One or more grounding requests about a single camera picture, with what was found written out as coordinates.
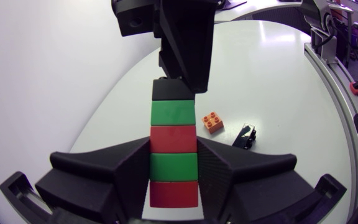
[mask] orange lego brick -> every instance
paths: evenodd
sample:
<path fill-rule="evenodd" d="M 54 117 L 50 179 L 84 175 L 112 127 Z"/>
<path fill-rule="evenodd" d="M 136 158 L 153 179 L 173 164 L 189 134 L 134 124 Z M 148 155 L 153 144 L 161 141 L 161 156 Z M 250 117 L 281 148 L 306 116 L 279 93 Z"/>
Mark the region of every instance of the orange lego brick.
<path fill-rule="evenodd" d="M 201 120 L 204 122 L 204 125 L 210 134 L 223 128 L 223 121 L 215 112 L 210 113 Z"/>

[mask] toy block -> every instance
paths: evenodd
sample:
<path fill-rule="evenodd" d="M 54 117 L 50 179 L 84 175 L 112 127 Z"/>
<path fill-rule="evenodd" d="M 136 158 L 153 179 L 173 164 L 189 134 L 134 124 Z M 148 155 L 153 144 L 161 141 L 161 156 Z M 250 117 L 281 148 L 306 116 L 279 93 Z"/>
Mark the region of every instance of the toy block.
<path fill-rule="evenodd" d="M 198 181 L 150 181 L 150 207 L 191 208 L 198 206 Z"/>
<path fill-rule="evenodd" d="M 151 153 L 151 181 L 192 181 L 198 179 L 197 153 Z"/>
<path fill-rule="evenodd" d="M 152 102 L 152 126 L 195 124 L 194 100 L 158 100 Z"/>
<path fill-rule="evenodd" d="M 196 126 L 151 126 L 150 152 L 197 152 Z"/>
<path fill-rule="evenodd" d="M 194 100 L 195 94 L 181 79 L 158 79 L 153 81 L 153 100 Z"/>
<path fill-rule="evenodd" d="M 201 120 L 204 122 L 204 125 L 210 134 L 223 128 L 223 121 L 215 112 L 210 113 Z"/>

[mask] cable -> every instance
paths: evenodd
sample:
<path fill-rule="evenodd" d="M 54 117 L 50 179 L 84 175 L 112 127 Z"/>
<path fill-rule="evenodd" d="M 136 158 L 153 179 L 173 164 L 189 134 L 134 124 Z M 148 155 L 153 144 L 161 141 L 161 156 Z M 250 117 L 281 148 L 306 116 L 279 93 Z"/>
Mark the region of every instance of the cable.
<path fill-rule="evenodd" d="M 332 28 L 334 28 L 342 37 L 343 39 L 346 40 L 347 44 L 349 45 L 349 48 L 352 49 L 352 44 L 349 42 L 349 40 L 347 39 L 347 37 L 345 36 L 345 34 L 343 34 L 343 32 L 341 30 L 339 30 L 337 27 L 335 26 L 331 26 Z M 357 53 L 354 52 L 354 55 L 356 56 L 357 62 L 358 62 L 358 56 Z"/>
<path fill-rule="evenodd" d="M 323 46 L 324 44 L 327 44 L 333 37 L 335 36 L 335 32 L 332 32 L 329 37 L 325 40 L 323 40 L 320 44 L 314 45 L 313 49 L 317 50 L 319 47 Z"/>

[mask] white wall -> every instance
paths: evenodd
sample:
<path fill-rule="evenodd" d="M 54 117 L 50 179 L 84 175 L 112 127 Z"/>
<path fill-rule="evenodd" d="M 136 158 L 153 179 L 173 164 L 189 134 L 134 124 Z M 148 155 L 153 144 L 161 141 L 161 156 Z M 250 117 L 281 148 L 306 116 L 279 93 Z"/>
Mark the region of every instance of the white wall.
<path fill-rule="evenodd" d="M 0 0 L 0 184 L 17 170 L 32 184 L 68 152 L 152 34 L 121 37 L 110 0 Z M 0 222 L 22 219 L 0 192 Z"/>

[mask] white table surface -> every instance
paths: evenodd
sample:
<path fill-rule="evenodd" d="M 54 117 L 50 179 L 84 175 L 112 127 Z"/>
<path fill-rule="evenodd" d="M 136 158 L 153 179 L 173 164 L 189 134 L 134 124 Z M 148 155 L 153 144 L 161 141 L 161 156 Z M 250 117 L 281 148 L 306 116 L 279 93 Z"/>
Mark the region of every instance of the white table surface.
<path fill-rule="evenodd" d="M 244 123 L 257 139 L 251 151 L 297 156 L 295 170 L 311 186 L 331 174 L 347 192 L 323 223 L 345 223 L 351 195 L 349 150 L 337 109 L 304 55 L 310 37 L 282 24 L 236 21 L 215 25 L 208 92 L 196 96 L 196 119 L 211 111 L 224 129 L 210 135 L 197 122 L 197 135 L 231 145 Z M 87 152 L 149 135 L 152 80 L 164 76 L 158 50 L 126 75 L 102 102 L 71 152 Z M 198 208 L 150 208 L 143 218 L 202 218 Z"/>
<path fill-rule="evenodd" d="M 281 7 L 299 7 L 300 2 L 280 2 L 278 0 L 247 0 L 247 3 L 235 7 L 231 10 L 219 11 L 215 14 L 215 22 L 233 21 L 244 19 L 258 12 Z M 352 9 L 342 7 L 337 4 L 329 4 L 331 9 L 339 9 L 353 13 Z"/>

